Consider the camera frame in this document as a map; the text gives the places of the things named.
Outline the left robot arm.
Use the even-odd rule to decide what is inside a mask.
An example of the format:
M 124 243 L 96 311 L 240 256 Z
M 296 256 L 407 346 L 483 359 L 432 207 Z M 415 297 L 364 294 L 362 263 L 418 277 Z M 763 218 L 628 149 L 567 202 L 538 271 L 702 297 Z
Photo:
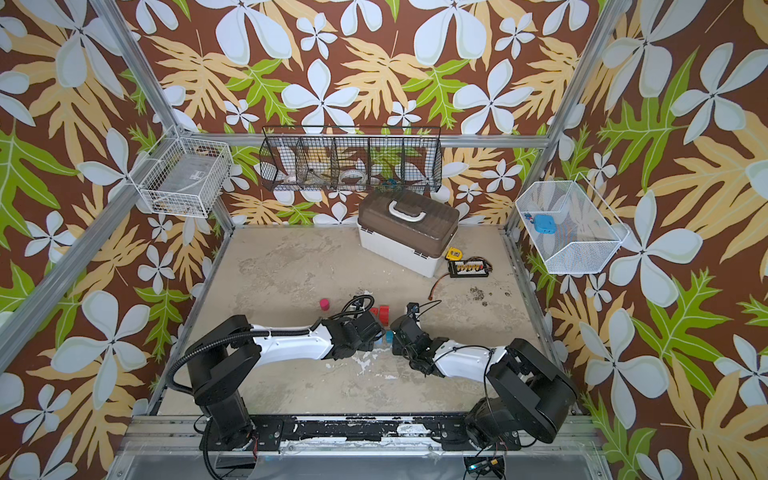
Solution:
M 232 451 L 255 438 L 240 387 L 264 365 L 293 360 L 342 360 L 370 351 L 384 335 L 366 310 L 321 318 L 300 328 L 268 328 L 234 315 L 201 337 L 166 372 L 167 387 L 189 395 L 206 418 L 202 450 Z

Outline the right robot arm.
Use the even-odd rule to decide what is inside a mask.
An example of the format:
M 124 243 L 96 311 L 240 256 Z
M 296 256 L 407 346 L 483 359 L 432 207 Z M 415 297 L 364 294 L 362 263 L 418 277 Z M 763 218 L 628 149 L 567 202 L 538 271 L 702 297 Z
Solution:
M 465 415 L 469 442 L 478 449 L 501 443 L 523 447 L 521 431 L 533 440 L 551 444 L 576 402 L 574 383 L 530 342 L 514 339 L 509 345 L 464 345 L 443 337 L 431 338 L 413 316 L 390 324 L 393 353 L 427 376 L 461 378 L 492 388 Z

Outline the red arch block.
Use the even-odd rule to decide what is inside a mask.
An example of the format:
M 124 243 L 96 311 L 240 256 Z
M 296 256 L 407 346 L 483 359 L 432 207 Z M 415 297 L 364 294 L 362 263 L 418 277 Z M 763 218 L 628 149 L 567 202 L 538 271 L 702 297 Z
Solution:
M 381 305 L 379 307 L 378 318 L 384 327 L 388 327 L 390 322 L 390 307 L 387 305 Z

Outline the yellow tape measure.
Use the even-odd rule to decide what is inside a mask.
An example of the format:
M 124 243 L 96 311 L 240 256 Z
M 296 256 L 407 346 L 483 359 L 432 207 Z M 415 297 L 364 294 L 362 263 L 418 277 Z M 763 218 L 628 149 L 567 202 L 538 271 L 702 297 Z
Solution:
M 460 249 L 455 247 L 450 247 L 445 254 L 445 258 L 448 261 L 460 261 L 463 259 L 463 257 L 464 257 L 463 252 Z

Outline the white toolbox brown lid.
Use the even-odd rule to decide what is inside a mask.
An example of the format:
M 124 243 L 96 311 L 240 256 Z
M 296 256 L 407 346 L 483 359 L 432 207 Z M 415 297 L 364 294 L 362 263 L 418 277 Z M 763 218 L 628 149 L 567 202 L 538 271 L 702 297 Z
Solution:
M 404 190 L 374 192 L 358 209 L 361 246 L 424 277 L 435 275 L 459 226 L 455 208 Z

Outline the blue object in basket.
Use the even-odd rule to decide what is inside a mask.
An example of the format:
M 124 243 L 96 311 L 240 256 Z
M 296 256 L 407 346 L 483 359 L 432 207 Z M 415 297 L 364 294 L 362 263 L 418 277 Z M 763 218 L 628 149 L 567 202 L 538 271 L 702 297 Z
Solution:
M 554 235 L 557 232 L 557 224 L 551 215 L 537 214 L 533 218 L 533 226 L 540 234 Z

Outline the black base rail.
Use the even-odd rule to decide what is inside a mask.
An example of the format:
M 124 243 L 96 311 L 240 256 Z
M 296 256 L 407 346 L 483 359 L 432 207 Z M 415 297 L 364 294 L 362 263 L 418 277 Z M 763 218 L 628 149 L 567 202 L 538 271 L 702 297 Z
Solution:
M 461 412 L 349 415 L 253 415 L 253 434 L 264 451 L 288 448 L 290 441 L 341 440 L 381 444 L 422 440 L 444 451 L 473 450 Z

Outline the aluminium frame post left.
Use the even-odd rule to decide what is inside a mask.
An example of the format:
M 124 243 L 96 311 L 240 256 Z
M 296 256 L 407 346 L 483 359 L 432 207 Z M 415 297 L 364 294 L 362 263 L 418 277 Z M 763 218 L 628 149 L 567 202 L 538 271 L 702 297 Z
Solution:
M 209 139 L 204 134 L 197 134 L 188 130 L 179 120 L 175 114 L 175 111 L 170 105 L 169 100 L 166 98 L 164 90 L 161 88 L 159 81 L 156 79 L 154 73 L 152 72 L 146 56 L 143 54 L 141 48 L 138 45 L 138 42 L 133 38 L 131 32 L 129 31 L 127 23 L 119 11 L 117 3 L 115 1 L 94 1 L 92 5 L 100 19 L 102 19 L 111 30 L 111 33 L 121 50 L 123 59 L 125 60 L 128 68 L 133 73 L 133 77 L 137 86 L 145 94 L 147 103 L 151 107 L 152 111 L 158 115 L 159 123 L 162 126 L 162 133 L 158 135 L 157 141 L 151 147 L 149 147 L 147 151 L 141 153 L 138 156 L 138 166 L 135 167 L 135 169 L 132 170 L 128 175 L 128 181 L 139 195 L 136 187 L 134 186 L 134 181 L 139 177 L 141 173 L 146 171 L 140 166 L 141 158 L 146 153 L 148 153 L 149 150 L 161 138 L 169 136 L 193 137 L 203 140 L 211 139 Z M 222 225 L 222 228 L 225 231 L 232 232 L 234 230 L 234 224 L 231 220 L 230 214 L 227 212 L 226 207 L 224 206 L 221 195 L 214 204 L 210 215 L 215 216 L 216 220 Z

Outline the aluminium frame post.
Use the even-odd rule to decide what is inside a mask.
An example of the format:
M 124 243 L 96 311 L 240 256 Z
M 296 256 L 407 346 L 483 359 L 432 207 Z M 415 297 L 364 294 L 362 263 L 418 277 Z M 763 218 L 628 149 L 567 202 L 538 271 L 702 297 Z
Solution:
M 146 56 L 143 54 L 141 48 L 138 45 L 138 42 L 133 38 L 131 32 L 129 31 L 127 23 L 119 11 L 117 3 L 115 1 L 94 1 L 92 5 L 100 19 L 102 19 L 111 30 L 111 33 L 121 50 L 123 59 L 125 60 L 128 68 L 133 73 L 133 77 L 137 86 L 145 94 L 147 103 L 151 107 L 152 111 L 158 115 L 159 123 L 162 126 L 162 133 L 158 135 L 157 141 L 151 147 L 149 147 L 147 151 L 141 153 L 138 156 L 138 166 L 135 167 L 135 169 L 132 170 L 128 175 L 128 181 L 139 195 L 136 187 L 134 186 L 134 181 L 139 177 L 141 173 L 146 171 L 140 166 L 141 158 L 146 153 L 148 153 L 149 150 L 161 138 L 169 136 L 193 137 L 203 140 L 211 139 L 209 139 L 204 134 L 197 134 L 188 130 L 179 120 L 175 114 L 175 111 L 170 105 L 169 100 L 166 98 L 164 90 L 161 88 L 159 81 L 156 79 L 154 73 L 152 72 Z M 210 215 L 215 216 L 216 220 L 222 225 L 222 228 L 225 231 L 232 232 L 234 230 L 234 224 L 231 220 L 230 214 L 227 212 L 226 207 L 224 206 L 221 195 L 214 204 Z
M 606 2 L 605 8 L 598 17 L 584 52 L 578 60 L 574 74 L 567 84 L 559 108 L 552 116 L 552 123 L 547 126 L 546 134 L 543 136 L 512 136 L 513 147 L 535 148 L 538 150 L 533 163 L 527 170 L 518 196 L 521 196 L 532 183 L 540 179 L 540 175 L 545 171 L 551 155 L 557 154 L 560 137 L 566 130 L 566 122 L 581 103 L 581 97 L 586 90 L 587 83 L 598 69 L 602 52 L 610 43 L 620 18 L 632 4 L 632 1 Z

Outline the aluminium frame post right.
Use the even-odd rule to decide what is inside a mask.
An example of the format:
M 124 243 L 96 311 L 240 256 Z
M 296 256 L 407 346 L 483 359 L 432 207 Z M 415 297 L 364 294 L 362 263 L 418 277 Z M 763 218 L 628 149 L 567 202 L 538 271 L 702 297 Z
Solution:
M 566 130 L 566 122 L 581 103 L 581 97 L 586 90 L 587 83 L 598 69 L 602 52 L 610 43 L 620 18 L 632 4 L 632 1 L 606 2 L 605 8 L 598 17 L 584 52 L 578 60 L 574 74 L 567 84 L 559 108 L 552 116 L 552 123 L 547 126 L 546 134 L 543 136 L 512 136 L 513 147 L 535 148 L 538 150 L 533 163 L 527 170 L 518 196 L 521 196 L 532 183 L 540 179 L 540 175 L 545 171 L 551 155 L 557 154 L 560 137 Z

